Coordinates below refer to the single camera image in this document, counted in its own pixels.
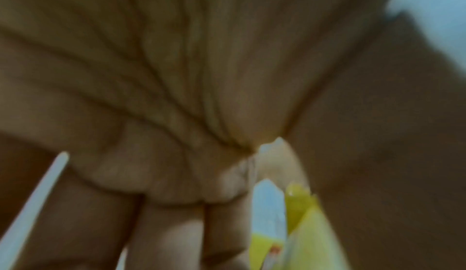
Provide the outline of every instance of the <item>yellow packaging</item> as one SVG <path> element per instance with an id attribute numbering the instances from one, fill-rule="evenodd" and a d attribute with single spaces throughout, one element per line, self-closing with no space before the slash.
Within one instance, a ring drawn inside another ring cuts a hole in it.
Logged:
<path id="1" fill-rule="evenodd" d="M 320 209 L 318 200 L 301 186 L 289 186 L 285 192 L 287 228 L 289 237 L 281 252 L 258 266 L 251 260 L 251 269 L 263 270 L 350 270 L 343 251 L 330 227 L 327 218 Z M 257 237 L 253 236 L 251 252 Z M 265 248 L 270 248 L 273 240 L 262 243 L 260 256 L 264 260 Z"/>

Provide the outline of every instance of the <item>skin fold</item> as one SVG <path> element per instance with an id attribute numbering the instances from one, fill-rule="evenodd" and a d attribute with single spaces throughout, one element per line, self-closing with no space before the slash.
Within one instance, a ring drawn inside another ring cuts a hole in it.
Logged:
<path id="1" fill-rule="evenodd" d="M 464 82 L 386 1 L 0 0 L 1 230 L 70 153 L 16 269 L 246 269 L 278 136 L 355 269 L 464 267 Z"/>

